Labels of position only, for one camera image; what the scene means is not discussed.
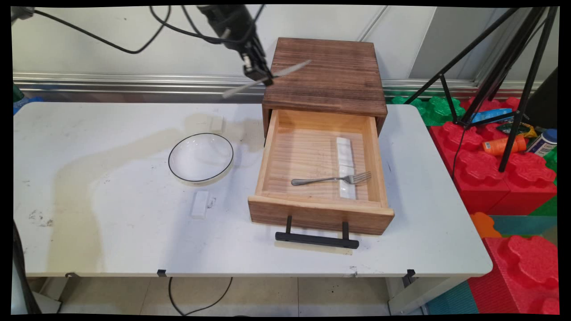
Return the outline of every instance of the white wall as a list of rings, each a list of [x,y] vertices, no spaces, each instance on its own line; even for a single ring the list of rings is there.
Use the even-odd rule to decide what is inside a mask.
[[[507,8],[438,7],[410,78],[432,78],[506,11]],[[446,78],[475,79],[503,32],[499,27],[486,37],[446,72]]]
[[[252,15],[259,5],[248,5]],[[267,5],[258,35],[271,62],[278,37],[357,41],[384,6]],[[159,23],[148,7],[39,8],[119,46],[140,48]],[[199,30],[216,35],[195,6]],[[373,42],[383,79],[407,78],[435,7],[391,6],[364,41]],[[165,6],[155,7],[161,17]],[[180,6],[169,23],[190,30]],[[242,75],[237,52],[165,28],[144,52],[123,53],[48,18],[35,15],[12,27],[13,71],[136,75]]]
[[[545,47],[545,51],[543,53],[543,57],[541,58],[541,63],[539,65],[539,69],[537,70],[537,75],[535,80],[536,81],[544,81],[553,70],[559,65],[559,12],[561,8],[558,8],[557,15],[555,16],[555,20],[553,21],[553,27],[551,28],[551,33],[549,34],[549,40],[547,41],[547,46]],[[546,10],[544,12],[541,21],[547,17]],[[539,39],[541,38],[542,29],[536,33],[531,41],[529,41],[528,46],[525,50],[521,53],[521,56],[513,64],[511,71],[506,76],[506,80],[512,81],[524,81],[527,79],[529,74],[529,68],[532,65],[533,56],[537,50],[537,44],[539,43]]]

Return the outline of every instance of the tripod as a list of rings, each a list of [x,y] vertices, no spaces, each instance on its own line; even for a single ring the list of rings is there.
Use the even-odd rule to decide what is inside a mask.
[[[508,47],[504,50],[498,61],[494,64],[492,70],[480,85],[480,88],[478,88],[478,92],[476,93],[473,102],[470,104],[470,107],[468,107],[466,113],[461,119],[458,119],[458,116],[456,115],[456,110],[454,109],[454,105],[452,104],[452,97],[450,96],[450,91],[448,90],[446,79],[444,78],[444,73],[446,73],[458,61],[460,61],[464,56],[466,56],[472,49],[474,49],[474,47],[476,47],[490,33],[496,30],[504,21],[506,21],[518,9],[519,8],[510,8],[508,11],[506,11],[498,20],[496,20],[491,26],[489,26],[486,30],[484,30],[484,32],[481,35],[479,35],[474,41],[472,41],[472,43],[470,43],[464,50],[462,50],[462,52],[460,52],[456,57],[454,57],[454,59],[452,59],[446,66],[444,66],[438,73],[436,73],[434,77],[432,77],[423,87],[421,87],[414,95],[412,95],[405,102],[405,104],[410,104],[428,87],[430,87],[433,83],[435,83],[438,79],[440,79],[442,87],[444,89],[444,94],[446,95],[446,99],[448,101],[448,106],[450,107],[450,111],[452,113],[452,122],[464,127],[464,131],[475,125],[491,123],[494,121],[498,121],[500,119],[504,119],[506,117],[513,116],[512,128],[510,130],[508,136],[508,142],[506,144],[504,154],[502,155],[502,159],[500,162],[500,167],[498,169],[500,172],[505,171],[506,164],[508,163],[513,142],[516,139],[517,128],[519,128],[519,125],[521,123],[521,118],[525,112],[525,106],[527,105],[529,99],[529,93],[531,92],[533,81],[535,80],[535,77],[537,75],[537,70],[539,68],[541,58],[543,57],[543,53],[547,45],[547,40],[549,39],[551,28],[553,27],[555,14],[557,13],[557,7],[556,6],[549,7],[549,12],[547,14],[547,17],[542,22],[542,24],[545,25],[543,27],[543,31],[541,32],[541,38],[539,40],[539,43],[537,44],[535,55],[533,56],[528,77],[525,81],[524,90],[521,93],[520,104],[518,105],[516,111],[472,123],[472,118],[475,115],[475,113],[477,113],[478,110],[480,109],[480,106],[482,105],[483,101],[485,99],[491,101],[493,97],[496,95],[498,89],[500,88],[502,82],[507,76],[509,70],[512,68],[513,64],[519,58],[526,45],[529,43],[529,40],[531,40],[531,37],[534,34],[533,30],[537,26],[539,19],[541,18],[547,7],[534,7],[531,9],[531,11],[521,24],[520,28],[517,30],[516,34],[509,42]]]

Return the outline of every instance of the table leg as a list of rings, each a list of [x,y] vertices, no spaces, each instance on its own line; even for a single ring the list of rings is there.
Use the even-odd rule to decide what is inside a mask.
[[[66,287],[67,279],[68,278],[62,277],[47,278],[39,293],[50,299],[59,301],[59,297],[62,295],[63,289]]]
[[[38,307],[43,314],[57,313],[59,307],[62,305],[60,301],[48,298],[45,295],[36,292],[32,292],[32,295],[34,295],[34,299],[36,300],[36,303],[38,303]]]
[[[391,281],[387,279],[389,296],[391,297],[389,300],[391,314],[405,315],[467,279],[465,276],[455,276],[452,278],[417,278],[409,286],[402,289],[392,286],[394,285],[392,283],[396,281],[390,283]],[[396,294],[391,293],[392,288],[398,292]]]

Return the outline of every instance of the floor tile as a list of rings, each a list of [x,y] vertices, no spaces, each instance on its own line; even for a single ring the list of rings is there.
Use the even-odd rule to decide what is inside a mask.
[[[151,278],[70,278],[60,313],[139,314]]]
[[[230,278],[173,278],[172,296],[183,312],[218,300]],[[168,298],[168,278],[152,279],[143,315],[178,315]],[[297,316],[297,278],[234,278],[226,296],[196,316]]]
[[[383,278],[299,278],[299,316],[389,315]]]

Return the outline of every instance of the wooden drawer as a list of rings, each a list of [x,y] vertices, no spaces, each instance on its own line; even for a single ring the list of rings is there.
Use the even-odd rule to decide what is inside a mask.
[[[356,185],[356,200],[339,197],[339,182],[293,186],[294,178],[338,176],[336,138],[351,140],[355,173],[371,179]],[[388,207],[375,117],[274,110],[255,195],[248,197],[253,222],[381,235],[394,213]]]

